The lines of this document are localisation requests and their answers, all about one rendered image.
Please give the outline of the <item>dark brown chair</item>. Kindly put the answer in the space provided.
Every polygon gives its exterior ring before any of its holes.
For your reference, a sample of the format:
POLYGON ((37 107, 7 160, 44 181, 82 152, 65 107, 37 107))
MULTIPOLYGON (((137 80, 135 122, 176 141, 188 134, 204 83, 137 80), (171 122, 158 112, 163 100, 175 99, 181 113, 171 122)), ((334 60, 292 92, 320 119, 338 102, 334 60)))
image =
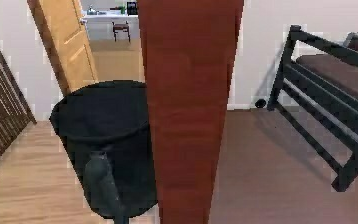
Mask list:
POLYGON ((131 41, 130 26, 127 21, 125 21, 124 23, 115 23, 115 22, 112 23, 112 32, 113 32, 114 41, 117 41, 118 31, 125 32, 127 34, 128 41, 131 41))

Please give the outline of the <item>brown mattress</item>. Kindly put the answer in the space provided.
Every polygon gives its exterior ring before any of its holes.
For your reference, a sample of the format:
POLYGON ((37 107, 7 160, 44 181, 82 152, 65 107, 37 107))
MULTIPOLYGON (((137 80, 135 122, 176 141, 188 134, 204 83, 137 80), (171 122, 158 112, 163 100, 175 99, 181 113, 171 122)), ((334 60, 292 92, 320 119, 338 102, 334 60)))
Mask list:
POLYGON ((303 55, 296 62, 358 99, 358 67, 327 54, 303 55))

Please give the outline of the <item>white table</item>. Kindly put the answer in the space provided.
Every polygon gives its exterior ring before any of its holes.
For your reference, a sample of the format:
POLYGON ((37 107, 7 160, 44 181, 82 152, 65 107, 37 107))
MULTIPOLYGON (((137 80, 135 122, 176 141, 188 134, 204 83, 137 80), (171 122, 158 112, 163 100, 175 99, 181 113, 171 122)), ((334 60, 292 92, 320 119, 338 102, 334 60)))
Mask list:
POLYGON ((86 12, 83 12, 82 18, 88 21, 85 28, 90 40, 114 39, 112 23, 124 23, 125 21, 129 23, 131 38, 137 39, 140 37, 137 15, 121 14, 119 11, 104 11, 98 15, 87 15, 86 12))

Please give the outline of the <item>black round bin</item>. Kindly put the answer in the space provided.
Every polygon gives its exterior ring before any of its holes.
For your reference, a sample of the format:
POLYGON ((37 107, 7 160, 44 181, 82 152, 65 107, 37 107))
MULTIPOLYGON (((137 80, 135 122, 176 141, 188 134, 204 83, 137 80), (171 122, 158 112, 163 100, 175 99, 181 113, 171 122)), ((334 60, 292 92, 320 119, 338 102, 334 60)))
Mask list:
POLYGON ((49 120, 93 212, 129 224, 157 204, 144 83, 82 87, 63 97, 49 120))

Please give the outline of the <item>orange wooden room door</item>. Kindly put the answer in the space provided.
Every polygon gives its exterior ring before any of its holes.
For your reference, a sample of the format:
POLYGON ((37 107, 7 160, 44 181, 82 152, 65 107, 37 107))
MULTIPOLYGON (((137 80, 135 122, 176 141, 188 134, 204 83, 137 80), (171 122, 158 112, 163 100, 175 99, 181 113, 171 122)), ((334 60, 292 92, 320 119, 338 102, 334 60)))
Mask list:
POLYGON ((79 0, 27 0, 63 95, 98 81, 79 0))

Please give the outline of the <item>red-brown tall cupboard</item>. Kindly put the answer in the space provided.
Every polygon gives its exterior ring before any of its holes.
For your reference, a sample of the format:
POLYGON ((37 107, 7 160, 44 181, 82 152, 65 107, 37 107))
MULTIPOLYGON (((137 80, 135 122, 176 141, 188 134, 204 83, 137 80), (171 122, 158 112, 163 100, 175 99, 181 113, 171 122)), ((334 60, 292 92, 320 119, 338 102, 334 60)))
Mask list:
POLYGON ((208 224, 244 0, 138 0, 160 224, 208 224))

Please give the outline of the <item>grey brown pillow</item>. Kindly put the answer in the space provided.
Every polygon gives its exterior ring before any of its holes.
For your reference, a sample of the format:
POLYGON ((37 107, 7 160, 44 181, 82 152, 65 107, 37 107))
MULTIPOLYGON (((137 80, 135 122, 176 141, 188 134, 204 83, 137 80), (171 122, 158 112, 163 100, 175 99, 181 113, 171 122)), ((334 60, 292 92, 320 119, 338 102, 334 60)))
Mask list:
POLYGON ((358 32, 350 32, 343 42, 343 46, 358 52, 358 32))

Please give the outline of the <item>black bed frame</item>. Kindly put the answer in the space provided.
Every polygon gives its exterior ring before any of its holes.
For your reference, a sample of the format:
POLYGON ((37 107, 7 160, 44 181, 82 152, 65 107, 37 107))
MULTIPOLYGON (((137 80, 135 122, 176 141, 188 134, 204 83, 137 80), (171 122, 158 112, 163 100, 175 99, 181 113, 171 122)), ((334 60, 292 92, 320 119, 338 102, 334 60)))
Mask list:
POLYGON ((327 54, 358 67, 358 52, 304 31, 299 25, 289 28, 267 109, 278 110, 336 172, 332 187, 344 192, 358 176, 358 99, 335 83, 296 62, 303 55, 327 54), (352 154, 341 165, 279 102, 285 91, 319 121, 352 154))

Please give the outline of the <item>brown slatted wooden crib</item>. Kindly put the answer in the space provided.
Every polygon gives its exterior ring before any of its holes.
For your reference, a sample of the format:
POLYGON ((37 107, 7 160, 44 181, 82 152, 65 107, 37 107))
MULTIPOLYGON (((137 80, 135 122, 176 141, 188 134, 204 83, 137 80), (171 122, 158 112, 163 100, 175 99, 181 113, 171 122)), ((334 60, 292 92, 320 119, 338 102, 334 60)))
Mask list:
POLYGON ((37 123, 0 50, 0 157, 30 122, 37 123))

